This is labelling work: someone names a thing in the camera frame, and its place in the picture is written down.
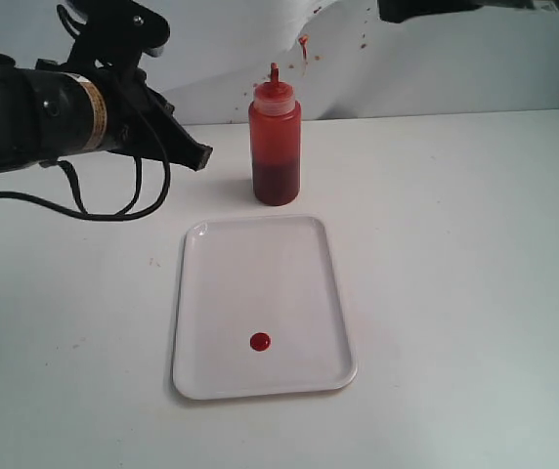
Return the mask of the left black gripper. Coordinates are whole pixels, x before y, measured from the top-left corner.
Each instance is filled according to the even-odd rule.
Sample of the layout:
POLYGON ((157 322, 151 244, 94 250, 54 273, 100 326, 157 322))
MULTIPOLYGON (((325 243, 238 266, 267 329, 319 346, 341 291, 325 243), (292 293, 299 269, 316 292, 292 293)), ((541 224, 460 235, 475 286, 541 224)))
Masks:
POLYGON ((147 85, 140 48, 74 48, 64 72, 82 88, 80 124, 73 152, 107 150, 160 159, 200 171, 213 148, 195 140, 174 117, 174 106, 147 85))

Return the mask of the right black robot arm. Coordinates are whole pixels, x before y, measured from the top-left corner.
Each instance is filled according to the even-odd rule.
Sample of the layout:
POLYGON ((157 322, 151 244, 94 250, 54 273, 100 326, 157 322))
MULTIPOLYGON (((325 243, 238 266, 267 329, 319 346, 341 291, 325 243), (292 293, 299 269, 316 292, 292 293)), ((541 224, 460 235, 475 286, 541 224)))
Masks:
POLYGON ((402 23, 414 18, 477 11, 484 7, 559 13, 559 0, 377 0, 382 21, 402 23))

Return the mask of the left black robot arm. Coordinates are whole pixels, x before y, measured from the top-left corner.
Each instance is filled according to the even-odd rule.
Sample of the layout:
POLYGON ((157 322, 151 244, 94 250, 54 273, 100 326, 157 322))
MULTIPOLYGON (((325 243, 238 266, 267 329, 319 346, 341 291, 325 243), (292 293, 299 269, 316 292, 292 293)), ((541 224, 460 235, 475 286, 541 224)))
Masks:
POLYGON ((211 147, 146 79, 136 64, 39 61, 29 69, 0 54, 0 173, 94 151, 203 169, 211 147))

